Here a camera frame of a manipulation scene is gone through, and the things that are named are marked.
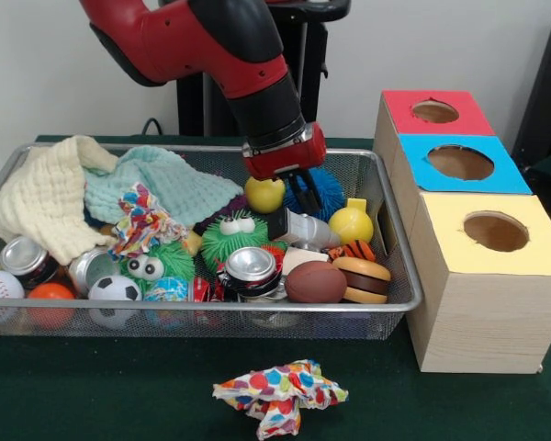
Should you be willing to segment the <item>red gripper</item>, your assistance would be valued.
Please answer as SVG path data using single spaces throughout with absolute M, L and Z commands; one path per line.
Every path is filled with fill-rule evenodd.
M 276 147 L 258 150 L 248 143 L 242 147 L 243 161 L 255 179 L 276 178 L 296 169 L 310 169 L 322 165 L 327 147 L 318 122 L 311 122 L 296 138 Z M 302 170 L 301 177 L 287 180 L 287 205 L 295 211 L 321 209 L 318 188 L 310 170 Z

